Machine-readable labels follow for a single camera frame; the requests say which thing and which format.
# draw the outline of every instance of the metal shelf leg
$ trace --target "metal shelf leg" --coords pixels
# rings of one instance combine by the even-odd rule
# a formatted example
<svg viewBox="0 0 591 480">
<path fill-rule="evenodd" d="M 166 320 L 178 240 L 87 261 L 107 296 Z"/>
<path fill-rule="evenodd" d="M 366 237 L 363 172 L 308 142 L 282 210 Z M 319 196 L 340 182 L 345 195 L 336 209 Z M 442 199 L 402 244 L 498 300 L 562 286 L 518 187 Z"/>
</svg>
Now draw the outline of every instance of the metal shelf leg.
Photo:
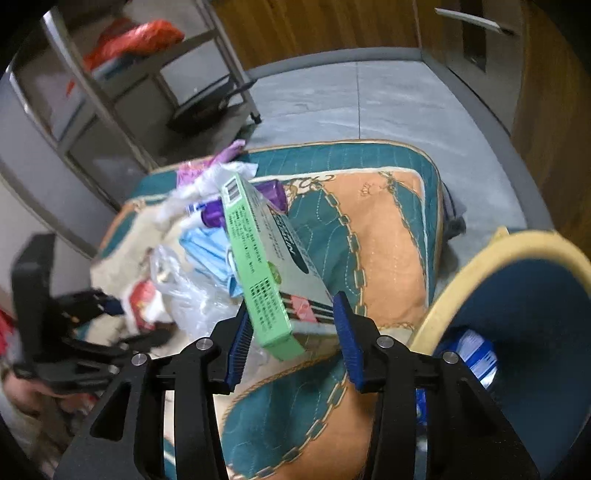
<svg viewBox="0 0 591 480">
<path fill-rule="evenodd" d="M 242 64 L 230 43 L 230 39 L 228 38 L 228 34 L 222 25 L 221 20 L 215 13 L 213 7 L 207 2 L 207 0 L 194 0 L 195 6 L 197 10 L 201 13 L 203 20 L 207 28 L 213 29 L 217 31 L 217 36 L 215 38 L 215 43 L 217 45 L 217 49 L 220 51 L 222 55 L 222 59 L 226 63 L 226 67 L 232 74 L 232 76 L 236 79 L 239 86 L 244 85 L 249 79 L 242 68 Z M 244 90 L 241 93 L 242 100 L 248 105 L 251 111 L 251 117 L 255 121 L 255 123 L 261 123 L 261 114 L 256 107 L 255 101 L 252 98 L 252 95 L 249 90 Z"/>
<path fill-rule="evenodd" d="M 78 87 L 95 107 L 99 118 L 120 138 L 131 151 L 134 160 L 146 172 L 158 167 L 148 151 L 135 138 L 123 119 L 115 110 L 115 105 L 90 73 L 83 67 L 82 57 L 72 42 L 66 24 L 57 7 L 43 15 L 41 22 L 47 39 L 56 54 L 70 71 Z"/>
</svg>

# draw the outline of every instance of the blue face mask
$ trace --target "blue face mask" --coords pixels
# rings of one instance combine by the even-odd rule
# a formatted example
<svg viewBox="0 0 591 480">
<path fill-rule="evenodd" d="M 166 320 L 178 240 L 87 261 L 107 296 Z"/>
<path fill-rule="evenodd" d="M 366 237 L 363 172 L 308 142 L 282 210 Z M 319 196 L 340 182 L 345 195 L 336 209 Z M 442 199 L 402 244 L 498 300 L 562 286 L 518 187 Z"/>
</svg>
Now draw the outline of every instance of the blue face mask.
<svg viewBox="0 0 591 480">
<path fill-rule="evenodd" d="M 178 242 L 195 270 L 214 276 L 232 298 L 242 295 L 242 287 L 228 264 L 230 242 L 223 228 L 188 229 Z"/>
</svg>

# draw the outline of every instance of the purple bottle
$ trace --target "purple bottle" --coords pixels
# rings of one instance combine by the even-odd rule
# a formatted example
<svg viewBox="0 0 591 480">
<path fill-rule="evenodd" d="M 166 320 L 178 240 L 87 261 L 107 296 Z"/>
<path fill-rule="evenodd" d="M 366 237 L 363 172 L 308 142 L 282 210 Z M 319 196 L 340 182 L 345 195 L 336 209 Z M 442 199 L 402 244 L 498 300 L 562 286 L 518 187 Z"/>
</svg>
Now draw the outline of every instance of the purple bottle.
<svg viewBox="0 0 591 480">
<path fill-rule="evenodd" d="M 287 197 L 285 190 L 279 180 L 269 180 L 254 185 L 255 188 L 263 194 L 275 207 L 283 213 L 287 213 Z M 215 228 L 226 226 L 226 221 L 223 216 L 222 200 L 214 200 L 206 203 L 201 208 L 201 222 L 202 226 Z"/>
</svg>

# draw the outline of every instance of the floor tile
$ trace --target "floor tile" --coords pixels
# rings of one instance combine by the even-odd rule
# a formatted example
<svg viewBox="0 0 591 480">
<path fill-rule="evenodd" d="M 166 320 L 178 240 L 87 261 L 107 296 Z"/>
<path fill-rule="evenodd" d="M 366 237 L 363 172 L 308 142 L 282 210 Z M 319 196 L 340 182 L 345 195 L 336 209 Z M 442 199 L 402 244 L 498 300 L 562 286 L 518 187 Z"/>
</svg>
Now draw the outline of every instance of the floor tile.
<svg viewBox="0 0 591 480">
<path fill-rule="evenodd" d="M 358 138 L 358 115 L 355 107 L 264 118 L 247 148 Z"/>
<path fill-rule="evenodd" d="M 355 63 L 265 77 L 251 89 L 263 118 L 358 106 Z"/>
</svg>

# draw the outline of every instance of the metal screw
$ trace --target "metal screw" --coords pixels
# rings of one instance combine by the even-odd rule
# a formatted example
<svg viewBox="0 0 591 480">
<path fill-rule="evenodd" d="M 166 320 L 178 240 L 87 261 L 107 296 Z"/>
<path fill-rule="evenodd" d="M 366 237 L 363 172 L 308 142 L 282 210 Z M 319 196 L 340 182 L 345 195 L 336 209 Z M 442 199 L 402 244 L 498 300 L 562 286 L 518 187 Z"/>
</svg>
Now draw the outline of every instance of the metal screw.
<svg viewBox="0 0 591 480">
<path fill-rule="evenodd" d="M 460 357 L 458 357 L 456 352 L 444 352 L 443 354 L 443 361 L 447 364 L 456 364 L 458 363 Z"/>
<path fill-rule="evenodd" d="M 197 340 L 196 345 L 200 350 L 209 350 L 213 346 L 213 340 L 211 338 L 200 338 Z"/>
<path fill-rule="evenodd" d="M 131 364 L 135 365 L 136 367 L 139 367 L 140 365 L 146 363 L 147 359 L 148 355 L 146 355 L 145 353 L 136 353 L 131 359 Z"/>
<path fill-rule="evenodd" d="M 388 335 L 382 335 L 381 337 L 378 337 L 376 343 L 382 348 L 390 348 L 394 345 L 394 339 Z"/>
</svg>

